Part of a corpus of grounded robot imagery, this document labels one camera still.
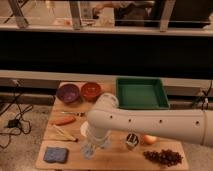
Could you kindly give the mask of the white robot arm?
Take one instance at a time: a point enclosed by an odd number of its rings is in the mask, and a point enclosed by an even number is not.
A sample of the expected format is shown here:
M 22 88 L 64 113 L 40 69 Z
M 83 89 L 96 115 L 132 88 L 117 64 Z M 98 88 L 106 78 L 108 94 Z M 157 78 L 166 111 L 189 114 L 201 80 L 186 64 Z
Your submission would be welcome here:
M 105 148 L 111 131 L 148 134 L 213 147 L 213 110 L 125 110 L 111 93 L 102 94 L 86 113 L 82 154 L 90 159 Z

